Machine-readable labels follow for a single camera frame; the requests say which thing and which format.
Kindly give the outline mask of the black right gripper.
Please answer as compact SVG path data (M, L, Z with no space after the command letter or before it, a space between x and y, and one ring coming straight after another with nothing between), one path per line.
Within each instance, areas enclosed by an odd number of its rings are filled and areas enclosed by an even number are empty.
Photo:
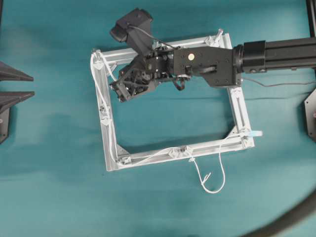
M174 81L172 55L169 48L157 48L136 56L119 71L118 81L110 83L110 89L122 103L154 90L160 83Z

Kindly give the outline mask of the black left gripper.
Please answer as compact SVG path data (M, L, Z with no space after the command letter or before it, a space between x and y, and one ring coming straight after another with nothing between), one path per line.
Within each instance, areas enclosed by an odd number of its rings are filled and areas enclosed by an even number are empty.
M0 80L1 81L33 81L34 78L19 71L3 62L0 63ZM9 132L10 107L23 102L32 96L33 91L28 92L1 92L0 93L0 110L3 111L0 115L0 143L3 143Z

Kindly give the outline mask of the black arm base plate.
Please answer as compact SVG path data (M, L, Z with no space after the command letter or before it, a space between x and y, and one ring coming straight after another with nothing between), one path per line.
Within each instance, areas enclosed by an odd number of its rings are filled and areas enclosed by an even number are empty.
M304 101L308 136L316 141L316 90L312 91Z

